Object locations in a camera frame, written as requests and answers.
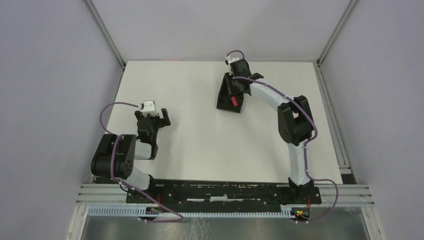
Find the red handled screwdriver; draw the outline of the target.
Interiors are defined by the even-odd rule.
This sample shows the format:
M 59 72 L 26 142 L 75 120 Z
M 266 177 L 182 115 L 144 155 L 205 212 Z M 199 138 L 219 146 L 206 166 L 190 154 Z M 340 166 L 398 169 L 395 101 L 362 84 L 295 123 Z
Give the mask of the red handled screwdriver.
M 238 107 L 239 106 L 238 101 L 237 101 L 237 98 L 235 96 L 232 96 L 231 97 L 231 102 L 232 102 L 232 104 L 233 104 L 234 107 Z

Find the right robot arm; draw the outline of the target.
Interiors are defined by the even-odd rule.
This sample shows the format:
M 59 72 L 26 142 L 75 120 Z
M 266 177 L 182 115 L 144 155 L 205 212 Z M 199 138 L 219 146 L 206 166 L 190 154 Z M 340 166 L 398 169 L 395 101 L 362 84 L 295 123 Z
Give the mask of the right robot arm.
M 228 72 L 224 74 L 217 96 L 216 107 L 240 113 L 244 96 L 250 95 L 265 102 L 277 113 L 277 128 L 282 140 L 287 143 L 290 160 L 289 199 L 302 204 L 309 198 L 309 189 L 314 180 L 308 175 L 307 144 L 316 135 L 308 99 L 294 97 L 271 86 L 260 73 L 251 73 L 244 58 L 226 56 Z

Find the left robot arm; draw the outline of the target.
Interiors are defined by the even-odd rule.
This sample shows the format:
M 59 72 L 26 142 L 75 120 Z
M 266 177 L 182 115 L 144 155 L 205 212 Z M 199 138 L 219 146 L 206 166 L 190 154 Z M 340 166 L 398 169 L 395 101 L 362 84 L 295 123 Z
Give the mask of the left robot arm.
M 167 109 L 162 108 L 161 113 L 162 116 L 152 110 L 137 110 L 137 134 L 125 134 L 120 139 L 116 134 L 104 134 L 90 164 L 92 175 L 139 189 L 139 199 L 145 204 L 153 203 L 157 198 L 157 190 L 150 186 L 153 177 L 136 168 L 134 162 L 156 158 L 159 129 L 171 125 Z

